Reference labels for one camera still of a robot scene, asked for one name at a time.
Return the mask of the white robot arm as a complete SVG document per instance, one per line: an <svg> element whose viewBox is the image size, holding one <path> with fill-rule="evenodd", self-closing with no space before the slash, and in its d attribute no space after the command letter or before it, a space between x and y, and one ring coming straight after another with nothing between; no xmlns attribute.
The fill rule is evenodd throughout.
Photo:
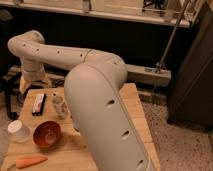
<svg viewBox="0 0 213 171"><path fill-rule="evenodd" d="M119 94L127 79L121 57L89 48L48 45L36 30L10 38L7 46L21 60L26 79L37 80L45 63L68 71L65 101L98 171L156 171Z"/></svg>

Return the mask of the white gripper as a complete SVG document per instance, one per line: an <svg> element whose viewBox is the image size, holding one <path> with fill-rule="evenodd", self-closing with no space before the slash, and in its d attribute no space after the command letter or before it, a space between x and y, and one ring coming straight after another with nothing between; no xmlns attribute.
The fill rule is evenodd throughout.
<svg viewBox="0 0 213 171"><path fill-rule="evenodd" d="M26 71L22 69L19 85L20 92L24 94L31 85L42 86L43 88L50 88L52 86L44 68L36 71Z"/></svg>

